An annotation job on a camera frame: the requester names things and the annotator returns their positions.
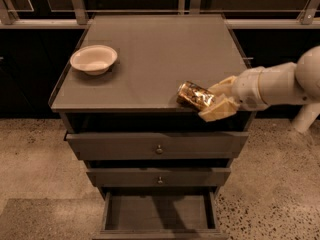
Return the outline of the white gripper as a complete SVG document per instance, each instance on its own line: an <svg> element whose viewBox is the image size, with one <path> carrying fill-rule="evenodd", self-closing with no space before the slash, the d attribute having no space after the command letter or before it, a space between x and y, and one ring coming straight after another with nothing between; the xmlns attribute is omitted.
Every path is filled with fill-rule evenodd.
<svg viewBox="0 0 320 240"><path fill-rule="evenodd" d="M259 90L259 77L263 70L264 67L247 69L237 77L230 76L209 87L208 90L219 97L198 115L205 122L212 122L233 116L239 107L245 111L267 109L268 105L263 101Z"/></svg>

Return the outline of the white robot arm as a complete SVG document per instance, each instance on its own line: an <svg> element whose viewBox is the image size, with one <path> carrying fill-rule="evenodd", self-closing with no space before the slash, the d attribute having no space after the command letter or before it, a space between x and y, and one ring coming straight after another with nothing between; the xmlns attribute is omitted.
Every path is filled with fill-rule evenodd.
<svg viewBox="0 0 320 240"><path fill-rule="evenodd" d="M209 91L216 95L216 101L199 113L206 122L230 117L240 110L301 105L292 127L305 133L320 115L320 47L305 52L297 63L247 69L211 86Z"/></svg>

